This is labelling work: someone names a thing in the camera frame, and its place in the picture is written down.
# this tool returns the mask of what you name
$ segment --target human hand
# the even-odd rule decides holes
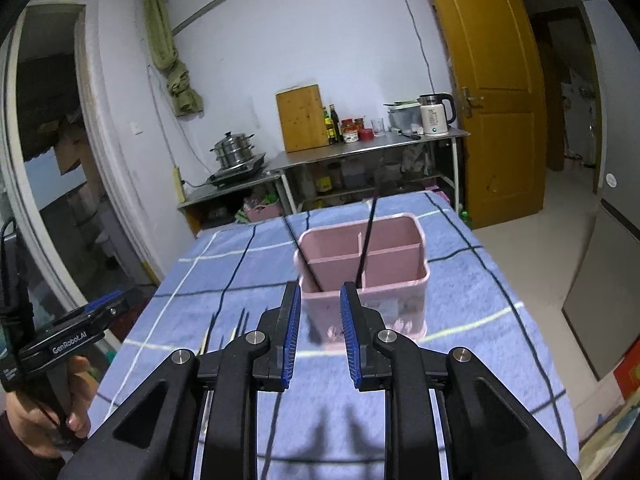
[[[87,373],[89,361],[73,356],[66,362],[72,408],[66,426],[78,438],[89,435],[91,422],[87,411],[98,390],[98,383]],[[59,423],[53,410],[47,408],[49,416]],[[6,414],[15,436],[35,455],[42,458],[57,458],[60,452],[53,446],[51,434],[56,430],[40,408],[22,392],[11,392],[6,396]]]

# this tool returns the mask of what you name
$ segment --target lid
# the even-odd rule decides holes
[[[423,105],[437,105],[442,102],[442,99],[437,94],[424,94],[418,99]]]
[[[227,132],[225,134],[224,139],[219,140],[215,143],[215,147],[226,146],[228,143],[233,142],[236,137],[246,138],[245,134],[232,134],[231,132]]]
[[[385,106],[389,108],[390,112],[395,112],[397,110],[407,110],[408,108],[415,108],[417,106],[420,106],[420,103],[418,101],[415,101],[413,103],[405,103],[402,105],[393,105],[393,106],[385,105]]]

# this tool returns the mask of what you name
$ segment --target wall switch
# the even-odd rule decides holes
[[[130,122],[129,125],[131,126],[131,131],[134,135],[139,135],[142,133],[142,128],[140,128],[140,125],[138,123]]]

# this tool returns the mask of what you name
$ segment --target table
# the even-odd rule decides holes
[[[260,184],[268,184],[270,182],[273,182],[275,184],[278,196],[280,198],[280,203],[282,204],[285,213],[290,214],[292,211],[288,210],[289,202],[288,200],[283,200],[287,197],[287,195],[284,192],[284,188],[282,187],[282,182],[280,181],[280,179],[281,176],[279,173],[268,173],[265,171],[260,171],[251,178],[236,182],[234,184],[229,184],[228,186],[214,186],[213,184],[204,184],[203,186],[197,187],[193,192],[191,192],[185,202],[178,204],[178,210],[181,210],[184,213],[191,231],[194,234],[197,234],[198,232],[200,232],[200,223],[202,222],[203,218],[202,207],[204,203],[209,202],[210,200],[213,200],[215,198],[234,193],[236,191],[241,191],[243,189],[249,189],[251,187],[258,186]]]
[[[362,153],[374,152],[376,150],[386,150],[388,148],[397,148],[400,146],[411,146],[412,144],[421,144],[424,142],[434,142],[436,140],[450,139],[451,155],[453,158],[453,180],[448,177],[439,175],[454,189],[454,208],[456,212],[460,212],[460,167],[458,164],[458,147],[457,139],[466,137],[469,132],[458,128],[450,128],[449,133],[443,136],[431,137],[420,136],[420,139],[411,139],[396,133],[387,132],[382,137],[374,137],[373,140],[359,141],[352,143],[329,144],[320,148],[312,148],[311,150],[302,150],[300,152],[281,152],[267,166],[265,171],[276,172],[280,175],[284,191],[289,201],[290,208],[296,211],[296,203],[291,193],[289,181],[287,179],[286,170],[301,166],[303,164],[311,164],[313,162],[324,162],[333,158],[341,158],[348,155],[358,155]]]
[[[469,348],[577,461],[574,414],[551,352],[491,256],[434,193],[378,200],[377,216],[403,212],[420,222],[431,271],[427,333],[418,344],[439,352]],[[289,220],[299,237],[309,228],[368,216],[367,203],[357,202]],[[279,218],[202,232],[167,274],[102,380],[90,409],[92,430],[175,349],[198,352],[210,333],[213,351],[238,331],[254,330],[265,308],[280,305],[285,282],[297,278],[294,250]],[[289,389],[258,393],[258,478],[382,479],[384,424],[384,394],[354,389],[344,349],[318,343],[303,307]]]

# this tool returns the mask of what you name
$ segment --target refrigerator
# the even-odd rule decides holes
[[[640,50],[608,0],[585,0],[602,99],[602,199],[562,311],[598,380],[640,335]]]

